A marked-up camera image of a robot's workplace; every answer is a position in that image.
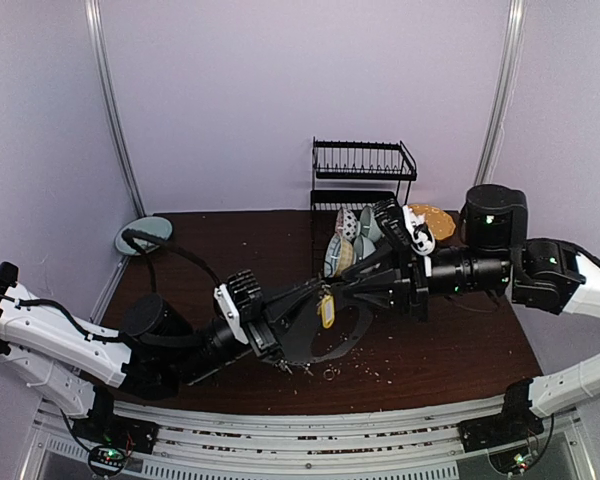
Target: robotic arm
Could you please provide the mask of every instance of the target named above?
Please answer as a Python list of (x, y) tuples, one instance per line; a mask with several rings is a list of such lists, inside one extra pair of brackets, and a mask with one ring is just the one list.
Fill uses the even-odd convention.
[[(125, 314), (119, 331), (92, 325), (56, 302), (35, 298), (17, 284), (17, 268), (3, 263), (0, 363), (12, 366), (27, 385), (76, 419), (79, 436), (98, 441), (106, 432), (126, 432), (138, 440), (136, 450), (150, 452), (155, 425), (117, 418), (106, 388), (93, 387), (59, 362), (109, 387), (156, 400), (177, 395), (180, 383), (194, 384), (250, 352), (283, 370), (337, 358), (363, 336), (371, 309), (398, 310), (426, 321), (430, 295), (503, 295), (511, 285), (514, 303), (600, 318), (600, 260), (567, 242), (527, 240), (528, 213), (520, 191), (496, 185), (469, 190), (461, 214), (464, 247), (434, 251), (426, 225), (395, 201), (376, 204), (374, 213), (384, 243), (341, 278), (268, 291), (250, 271), (238, 273), (217, 285), (218, 316), (201, 330), (156, 293)], [(170, 243), (143, 232), (125, 236)], [(323, 307), (322, 315), (316, 305)], [(311, 344), (323, 316), (335, 314), (334, 306), (357, 307), (357, 324), (342, 344), (314, 356)], [(465, 450), (524, 439), (531, 427), (540, 433), (542, 418), (598, 394), (600, 354), (562, 372), (518, 382), (507, 390), (499, 415), (460, 425)]]

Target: white bracket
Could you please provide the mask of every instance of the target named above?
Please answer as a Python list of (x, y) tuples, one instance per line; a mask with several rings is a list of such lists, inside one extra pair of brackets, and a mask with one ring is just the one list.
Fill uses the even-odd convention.
[(229, 295), (227, 286), (222, 284), (216, 288), (213, 291), (213, 298), (215, 298), (218, 302), (220, 310), (222, 311), (222, 315), (224, 315), (225, 320), (229, 324), (229, 328), (231, 329), (235, 339), (245, 345), (249, 343), (247, 334), (244, 333), (244, 330), (240, 325), (240, 313), (238, 312), (236, 305), (233, 303), (231, 295)]

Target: wood grain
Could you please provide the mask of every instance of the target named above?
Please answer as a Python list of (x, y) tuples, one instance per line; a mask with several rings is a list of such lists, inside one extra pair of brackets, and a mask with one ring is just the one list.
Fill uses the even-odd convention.
[[(262, 285), (286, 285), (311, 275), (309, 212), (183, 213), (163, 215), (174, 240), (203, 257), (221, 278), (250, 268)], [(329, 221), (318, 228), (327, 228)], [(329, 232), (322, 232), (328, 238)], [(185, 260), (158, 251), (159, 292), (194, 326), (213, 315), (211, 281)], [(142, 261), (132, 259), (105, 315), (116, 327), (124, 311), (149, 292)], [(493, 310), (482, 294), (458, 303)], [(318, 347), (334, 345), (346, 322), (321, 334)], [(339, 371), (328, 381), (326, 369)], [(540, 374), (511, 306), (475, 313), (442, 298), (430, 301), (429, 323), (391, 313), (377, 315), (354, 350), (314, 365), (313, 376), (289, 375), (253, 356), (202, 385), (183, 387), (177, 398), (152, 405), (237, 414), (335, 414), (416, 408), (490, 397), (522, 378)], [(118, 398), (147, 403), (116, 393)]]

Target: dark wooden tabletop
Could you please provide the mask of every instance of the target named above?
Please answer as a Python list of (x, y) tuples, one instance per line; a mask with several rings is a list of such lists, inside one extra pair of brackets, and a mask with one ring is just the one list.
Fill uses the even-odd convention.
[[(173, 239), (203, 257), (224, 279), (250, 268), (261, 285), (289, 285), (311, 276), (310, 213), (299, 211), (181, 213), (162, 215)], [(151, 254), (158, 291), (194, 326), (214, 315), (213, 284), (186, 260), (164, 251)], [(124, 311), (149, 293), (144, 263), (131, 260), (109, 305), (104, 325), (117, 327)], [(467, 310), (481, 310), (478, 313)], [(320, 344), (339, 341), (336, 325)], [(339, 372), (331, 380), (330, 372)], [(346, 356), (313, 365), (313, 375), (281, 372), (245, 357), (202, 384), (183, 386), (177, 398), (144, 402), (162, 407), (236, 414), (335, 414), (416, 408), (474, 400), (504, 392), (540, 374), (536, 358), (511, 306), (483, 294), (457, 303), (432, 298), (429, 322), (378, 315)]]

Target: brown wooden surface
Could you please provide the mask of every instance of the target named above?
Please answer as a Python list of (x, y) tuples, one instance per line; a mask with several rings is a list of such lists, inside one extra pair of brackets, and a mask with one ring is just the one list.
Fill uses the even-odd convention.
[[(173, 239), (202, 256), (224, 279), (244, 268), (262, 285), (287, 285), (311, 275), (309, 212), (185, 213), (163, 215)], [(163, 251), (151, 254), (158, 291), (194, 326), (212, 316), (213, 284), (185, 260)], [(105, 315), (116, 327), (124, 311), (149, 292), (144, 263), (132, 259)], [(458, 300), (493, 310), (482, 294)], [(357, 347), (337, 361), (314, 365), (313, 376), (283, 373), (249, 356), (204, 384), (182, 387), (177, 398), (135, 403), (238, 414), (334, 414), (416, 408), (501, 394), (521, 378), (540, 374), (511, 306), (474, 313), (433, 298), (429, 323), (378, 315)], [(338, 322), (320, 344), (335, 345), (347, 329)], [(327, 368), (338, 369), (331, 381)]]

